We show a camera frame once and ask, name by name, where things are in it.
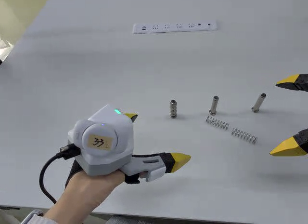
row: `coil spring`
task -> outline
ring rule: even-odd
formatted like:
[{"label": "coil spring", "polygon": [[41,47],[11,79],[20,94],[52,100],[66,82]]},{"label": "coil spring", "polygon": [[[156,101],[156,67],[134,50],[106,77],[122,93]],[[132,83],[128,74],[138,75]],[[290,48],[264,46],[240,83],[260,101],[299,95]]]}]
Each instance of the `coil spring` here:
[{"label": "coil spring", "polygon": [[170,116],[171,118],[177,117],[177,102],[175,100],[170,101]]},{"label": "coil spring", "polygon": [[257,142],[257,139],[258,139],[257,137],[253,136],[252,134],[249,134],[249,133],[244,132],[244,131],[237,129],[237,128],[232,129],[231,135],[239,137],[239,138],[246,140],[246,141],[253,143],[253,144],[255,144]]},{"label": "coil spring", "polygon": [[220,120],[220,119],[216,119],[210,116],[207,116],[207,118],[205,119],[206,123],[211,124],[217,128],[222,128],[227,130],[229,128],[229,123]]}]

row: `cable connector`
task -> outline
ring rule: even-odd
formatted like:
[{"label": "cable connector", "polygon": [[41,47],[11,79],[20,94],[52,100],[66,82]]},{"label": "cable connector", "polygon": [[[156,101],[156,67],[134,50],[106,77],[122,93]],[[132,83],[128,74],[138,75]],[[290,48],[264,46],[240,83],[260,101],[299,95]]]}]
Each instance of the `cable connector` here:
[{"label": "cable connector", "polygon": [[76,157],[80,155],[80,148],[74,144],[69,144],[60,148],[60,152],[56,154],[58,158],[63,158],[64,160]]}]

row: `hand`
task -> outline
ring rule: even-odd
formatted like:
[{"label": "hand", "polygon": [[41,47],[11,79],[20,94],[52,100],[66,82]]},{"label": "hand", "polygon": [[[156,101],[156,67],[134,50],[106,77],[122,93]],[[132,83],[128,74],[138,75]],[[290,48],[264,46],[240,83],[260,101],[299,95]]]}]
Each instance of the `hand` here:
[{"label": "hand", "polygon": [[69,181],[59,201],[44,215],[58,224],[77,224],[91,214],[115,189],[125,175],[115,171],[104,176],[76,173]]}]

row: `metal pin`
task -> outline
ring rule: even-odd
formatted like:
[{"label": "metal pin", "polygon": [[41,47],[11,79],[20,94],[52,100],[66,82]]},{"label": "metal pin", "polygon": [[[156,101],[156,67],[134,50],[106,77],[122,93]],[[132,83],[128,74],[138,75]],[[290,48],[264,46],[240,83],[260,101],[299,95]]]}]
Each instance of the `metal pin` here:
[{"label": "metal pin", "polygon": [[177,117],[177,102],[175,100],[170,101],[170,117],[175,118]]},{"label": "metal pin", "polygon": [[212,102],[212,106],[210,109],[210,115],[212,116],[216,115],[216,108],[217,108],[218,100],[219,100],[219,97],[215,95],[213,97],[213,102]]},{"label": "metal pin", "polygon": [[261,104],[263,103],[265,97],[266,97],[266,94],[265,94],[265,93],[262,93],[262,94],[258,97],[258,99],[257,99],[257,101],[256,101],[256,103],[255,103],[255,105],[251,108],[251,110],[252,110],[253,112],[258,112],[258,111],[259,111],[259,108],[261,107]]}]

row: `power strip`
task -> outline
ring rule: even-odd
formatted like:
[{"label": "power strip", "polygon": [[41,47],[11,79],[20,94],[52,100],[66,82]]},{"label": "power strip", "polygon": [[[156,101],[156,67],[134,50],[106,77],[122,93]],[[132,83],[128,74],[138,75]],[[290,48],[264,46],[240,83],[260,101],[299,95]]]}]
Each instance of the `power strip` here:
[{"label": "power strip", "polygon": [[217,30],[216,21],[203,21],[195,23],[137,23],[134,25],[134,34],[167,33],[186,31]]}]

